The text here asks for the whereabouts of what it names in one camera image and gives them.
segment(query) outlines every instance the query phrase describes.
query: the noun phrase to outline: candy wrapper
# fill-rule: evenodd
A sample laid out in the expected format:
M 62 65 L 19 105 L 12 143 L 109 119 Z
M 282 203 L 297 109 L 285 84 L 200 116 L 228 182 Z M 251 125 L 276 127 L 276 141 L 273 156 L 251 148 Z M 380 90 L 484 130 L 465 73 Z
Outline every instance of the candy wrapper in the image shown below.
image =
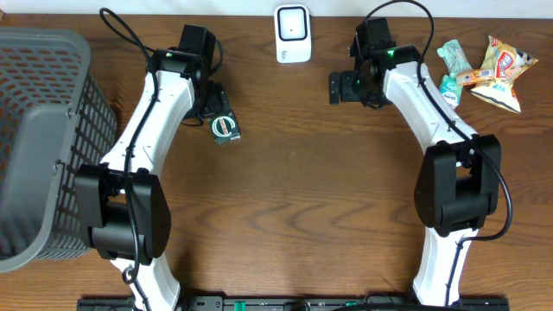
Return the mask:
M 457 85 L 457 80 L 454 77 L 444 75 L 440 84 L 440 93 L 446 99 L 446 102 L 455 109 L 461 102 L 461 92 L 463 86 Z
M 438 55 L 443 58 L 448 67 L 449 74 L 464 73 L 473 70 L 463 53 L 461 45 L 456 39 L 446 42 L 443 47 L 438 48 Z
M 455 81 L 457 73 L 463 73 L 473 70 L 463 53 L 461 45 L 455 39 L 446 42 L 442 48 L 438 48 L 438 55 L 443 58 L 448 67 L 449 76 L 445 75 L 440 84 L 440 93 L 446 99 L 451 108 L 455 109 L 461 102 L 462 86 L 458 86 Z
M 476 69 L 457 74 L 456 80 L 460 86 L 470 86 L 478 82 L 489 81 L 494 77 L 493 69 Z

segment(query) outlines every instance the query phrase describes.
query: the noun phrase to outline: wooden table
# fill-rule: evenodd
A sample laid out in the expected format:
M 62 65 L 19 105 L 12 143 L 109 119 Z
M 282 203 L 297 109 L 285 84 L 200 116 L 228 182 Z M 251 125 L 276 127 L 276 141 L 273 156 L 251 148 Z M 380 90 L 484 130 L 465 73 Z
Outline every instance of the wooden table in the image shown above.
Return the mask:
M 423 249 L 413 188 L 423 153 L 393 106 L 328 104 L 327 77 L 351 70 L 347 57 L 361 19 L 312 19 L 313 55 L 304 64 L 275 58 L 271 17 L 125 16 L 145 44 L 178 43 L 184 23 L 223 42 L 224 82 L 242 131 L 217 146 L 207 127 L 182 126 L 162 184 L 173 215 L 167 249 L 176 277 L 227 295 L 364 295 L 405 291 Z M 426 19 L 390 18 L 398 44 L 422 49 Z M 144 59 L 98 16 L 4 16 L 0 25 L 73 29 L 89 42 L 92 72 L 119 129 L 142 92 Z M 506 295 L 513 310 L 552 309 L 553 37 L 551 21 L 436 19 L 426 63 L 436 84 L 447 72 L 435 50 L 458 39 L 480 67 L 495 35 L 540 61 L 515 84 L 522 114 L 467 91 L 459 114 L 503 147 L 502 171 L 515 218 L 499 241 L 471 245 L 461 293 Z M 496 232 L 505 201 L 480 234 Z M 0 276 L 0 309 L 74 310 L 85 295 L 128 295 L 119 273 L 93 251 L 74 260 L 33 262 Z

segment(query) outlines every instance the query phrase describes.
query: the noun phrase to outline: gray plastic basket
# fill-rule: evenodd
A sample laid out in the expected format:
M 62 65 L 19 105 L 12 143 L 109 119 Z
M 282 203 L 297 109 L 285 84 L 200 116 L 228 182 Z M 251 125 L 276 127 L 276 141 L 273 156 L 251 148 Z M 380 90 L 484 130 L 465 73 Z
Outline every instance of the gray plastic basket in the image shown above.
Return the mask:
M 74 177 L 117 126 L 90 64 L 74 32 L 0 29 L 0 272 L 87 252 Z

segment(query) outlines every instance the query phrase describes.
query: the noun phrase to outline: snack bag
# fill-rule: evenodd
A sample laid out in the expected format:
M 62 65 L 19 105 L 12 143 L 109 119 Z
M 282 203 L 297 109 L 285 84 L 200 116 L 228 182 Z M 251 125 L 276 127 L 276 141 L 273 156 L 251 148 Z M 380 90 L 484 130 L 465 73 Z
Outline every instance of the snack bag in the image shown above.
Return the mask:
M 490 104 L 520 113 L 520 103 L 512 85 L 521 73 L 537 63 L 537 59 L 496 38 L 488 38 L 490 44 L 482 69 L 492 69 L 494 77 L 492 80 L 479 82 L 470 92 Z

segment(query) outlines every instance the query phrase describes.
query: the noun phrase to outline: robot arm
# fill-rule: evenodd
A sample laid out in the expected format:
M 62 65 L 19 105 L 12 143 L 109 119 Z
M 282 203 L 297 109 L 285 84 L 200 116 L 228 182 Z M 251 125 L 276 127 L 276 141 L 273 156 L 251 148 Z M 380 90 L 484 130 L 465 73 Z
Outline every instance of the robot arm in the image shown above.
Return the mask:
M 469 243 L 461 250 L 454 277 L 448 284 L 457 243 L 474 237 L 487 215 L 495 211 L 498 182 L 470 145 L 449 128 L 419 86 L 420 54 L 412 46 L 396 47 L 385 18 L 364 20 L 356 28 L 350 56 L 355 71 L 330 76 L 331 104 L 361 101 L 381 108 L 394 104 L 413 130 L 424 153 L 415 189 L 415 206 L 426 226 L 423 259 L 413 282 L 414 294 L 423 305 L 444 306 L 459 300 L 458 284 Z M 456 127 L 486 152 L 497 167 L 500 146 L 494 136 L 478 136 L 465 124 L 438 92 L 421 64 L 421 75 L 430 95 Z M 470 168 L 470 175 L 457 176 L 457 168 Z
M 412 61 L 398 64 L 395 69 L 388 70 L 384 78 L 385 96 L 404 116 L 423 152 L 428 147 L 436 146 L 438 143 L 462 143 L 463 138 L 448 127 L 418 85 L 416 65 L 416 61 Z M 421 72 L 423 78 L 427 81 L 425 82 L 427 88 L 442 110 L 446 112 L 450 119 L 455 120 L 457 127 L 466 135 L 476 135 L 476 131 L 459 118 L 439 93 L 432 83 L 426 65 L 422 65 Z M 413 289 L 418 301 L 423 305 L 444 305 L 447 289 L 445 284 L 448 283 L 457 243 L 461 238 L 473 237 L 477 233 L 477 229 L 467 228 L 451 232 L 447 237 L 441 237 L 434 228 L 425 227 L 423 259 L 413 282 Z M 469 245 L 470 243 L 464 244 L 459 256 L 454 281 L 449 291 L 448 300 L 451 302 L 459 300 L 458 286 Z
M 184 79 L 180 73 L 158 70 L 159 81 L 158 101 L 149 115 L 143 130 L 137 139 L 134 157 L 130 161 L 130 172 L 138 169 L 147 169 L 152 175 L 161 178 L 163 162 L 169 145 L 173 141 L 181 120 L 192 109 L 194 103 L 194 84 L 192 79 Z M 140 102 L 124 129 L 123 135 L 116 142 L 111 151 L 104 156 L 102 163 L 107 163 L 109 169 L 122 171 L 124 169 L 125 149 L 135 132 L 140 119 L 148 108 L 154 85 L 148 73 L 145 78 L 143 95 Z M 111 260 L 121 272 L 133 267 L 134 260 L 116 257 Z M 168 266 L 165 253 L 154 257 L 150 264 L 141 264 L 137 283 L 130 288 L 135 299 L 137 309 L 145 309 L 148 303 L 155 311 L 172 311 L 178 302 L 181 286 L 173 277 Z
M 171 216 L 159 180 L 182 119 L 213 115 L 220 112 L 218 105 L 223 107 L 223 97 L 210 98 L 210 105 L 207 98 L 213 88 L 225 93 L 222 86 L 208 81 L 215 42 L 206 29 L 185 25 L 178 48 L 158 49 L 152 56 L 158 98 L 139 133 L 129 168 L 141 245 L 137 281 L 130 286 L 137 309 L 173 311 L 179 301 L 181 286 L 171 274 L 164 253 Z M 135 264 L 129 207 L 110 202 L 109 197 L 123 192 L 126 149 L 154 93 L 151 74 L 145 77 L 143 95 L 123 135 L 102 164 L 82 165 L 75 178 L 83 242 L 122 272 Z

